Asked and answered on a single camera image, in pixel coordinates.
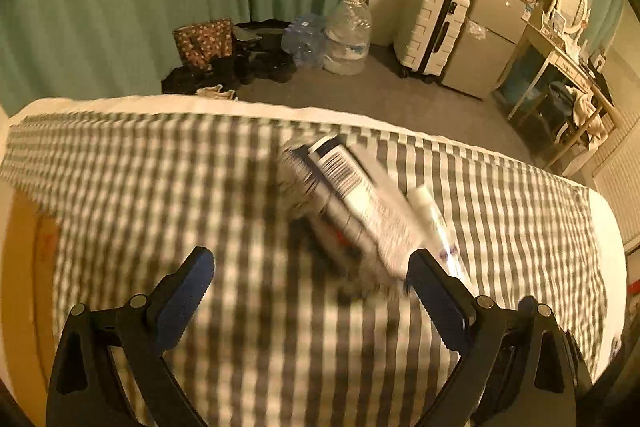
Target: black clothes pile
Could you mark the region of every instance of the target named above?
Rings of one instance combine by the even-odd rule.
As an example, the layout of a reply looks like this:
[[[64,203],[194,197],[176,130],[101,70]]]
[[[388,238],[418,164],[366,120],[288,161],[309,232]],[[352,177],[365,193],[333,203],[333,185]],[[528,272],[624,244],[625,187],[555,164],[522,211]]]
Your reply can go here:
[[[284,28],[288,25],[276,20],[237,25],[241,30],[234,31],[232,37],[233,55],[213,57],[209,61],[210,70],[194,66],[175,68],[162,81],[162,93],[195,94],[199,89],[219,84],[222,92],[237,91],[256,78],[289,82],[296,72],[296,65],[291,55],[280,47]]]

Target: bed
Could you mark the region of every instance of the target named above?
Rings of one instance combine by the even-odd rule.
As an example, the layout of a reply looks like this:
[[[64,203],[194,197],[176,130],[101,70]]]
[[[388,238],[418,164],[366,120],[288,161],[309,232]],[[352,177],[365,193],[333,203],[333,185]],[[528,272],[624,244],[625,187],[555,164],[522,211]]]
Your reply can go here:
[[[56,337],[76,302],[119,306],[195,245],[214,252],[214,283],[166,354],[211,425],[408,426],[456,363],[415,296],[338,298],[278,195],[293,135],[341,134],[402,190],[429,185],[480,291],[504,307],[530,294],[550,304],[593,378],[622,333],[625,257],[609,205],[512,158],[354,114],[190,96],[38,100],[9,124],[0,178],[60,226]]]

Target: barcode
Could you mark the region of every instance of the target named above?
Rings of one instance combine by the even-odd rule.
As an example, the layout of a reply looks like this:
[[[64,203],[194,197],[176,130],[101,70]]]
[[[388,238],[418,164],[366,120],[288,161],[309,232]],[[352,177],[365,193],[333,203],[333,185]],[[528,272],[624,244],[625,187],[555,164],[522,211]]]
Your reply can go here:
[[[341,196],[349,194],[360,183],[360,178],[353,166],[340,153],[322,163],[322,170]]]
[[[305,187],[305,194],[310,193],[312,190],[316,188],[318,185],[318,180],[314,176],[311,169],[305,165],[305,163],[296,156],[296,153],[293,151],[288,151],[284,156],[284,161],[289,168],[292,169],[296,178],[302,181],[303,187]]]

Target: plastic bag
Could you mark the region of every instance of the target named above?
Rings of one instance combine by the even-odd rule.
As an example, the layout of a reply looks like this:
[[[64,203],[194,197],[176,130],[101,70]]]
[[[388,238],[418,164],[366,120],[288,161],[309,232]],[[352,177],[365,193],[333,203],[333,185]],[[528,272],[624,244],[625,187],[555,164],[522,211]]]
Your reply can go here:
[[[483,41],[486,38],[486,28],[473,21],[466,21],[466,31],[479,41]]]
[[[325,23],[325,17],[309,13],[297,17],[284,30],[281,47],[293,57],[297,67],[322,67],[322,54],[326,45]]]

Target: floor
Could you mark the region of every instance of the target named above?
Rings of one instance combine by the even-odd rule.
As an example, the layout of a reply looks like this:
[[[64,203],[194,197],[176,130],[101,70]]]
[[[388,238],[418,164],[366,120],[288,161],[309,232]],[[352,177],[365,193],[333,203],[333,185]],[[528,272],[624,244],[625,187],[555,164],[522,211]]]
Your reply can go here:
[[[247,102],[363,114],[533,163],[527,145],[493,97],[477,100],[446,87],[425,84],[419,76],[399,78],[396,71],[393,53],[372,46],[361,74],[338,76],[324,70],[300,70],[287,84],[259,78],[242,86],[238,95]]]

